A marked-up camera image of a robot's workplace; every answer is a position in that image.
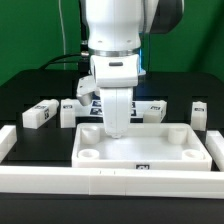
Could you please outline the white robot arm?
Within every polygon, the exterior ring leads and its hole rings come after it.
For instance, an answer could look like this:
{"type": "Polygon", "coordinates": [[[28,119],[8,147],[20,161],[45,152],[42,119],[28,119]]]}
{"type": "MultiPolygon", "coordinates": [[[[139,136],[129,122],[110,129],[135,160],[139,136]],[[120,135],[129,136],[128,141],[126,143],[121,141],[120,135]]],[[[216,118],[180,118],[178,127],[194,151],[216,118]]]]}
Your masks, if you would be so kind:
{"type": "Polygon", "coordinates": [[[128,129],[133,88],[140,74],[140,37],[170,32],[182,19],[184,0],[79,0],[89,28],[90,74],[81,78],[83,105],[97,91],[105,132],[121,137],[128,129]]]}

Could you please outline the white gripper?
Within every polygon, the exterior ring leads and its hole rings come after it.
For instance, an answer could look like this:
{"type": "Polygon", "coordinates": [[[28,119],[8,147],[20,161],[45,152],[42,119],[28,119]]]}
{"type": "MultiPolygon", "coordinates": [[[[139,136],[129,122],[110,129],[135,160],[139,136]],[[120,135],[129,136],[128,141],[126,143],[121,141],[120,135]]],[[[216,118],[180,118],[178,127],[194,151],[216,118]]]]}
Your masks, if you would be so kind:
{"type": "Polygon", "coordinates": [[[120,138],[130,124],[133,88],[138,85],[139,55],[93,55],[90,65],[94,76],[79,79],[76,98],[82,106],[88,106],[99,88],[105,132],[113,138],[120,138]]]}

